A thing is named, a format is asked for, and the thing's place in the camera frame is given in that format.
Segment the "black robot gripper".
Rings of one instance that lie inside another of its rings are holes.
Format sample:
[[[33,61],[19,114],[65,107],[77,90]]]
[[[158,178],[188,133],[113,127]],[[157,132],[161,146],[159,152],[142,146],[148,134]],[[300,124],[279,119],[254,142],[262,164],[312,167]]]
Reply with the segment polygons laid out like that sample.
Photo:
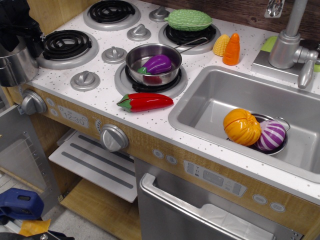
[[[44,34],[39,23],[30,16],[26,0],[2,0],[0,2],[0,44],[12,52],[21,37],[32,57],[44,51]]]

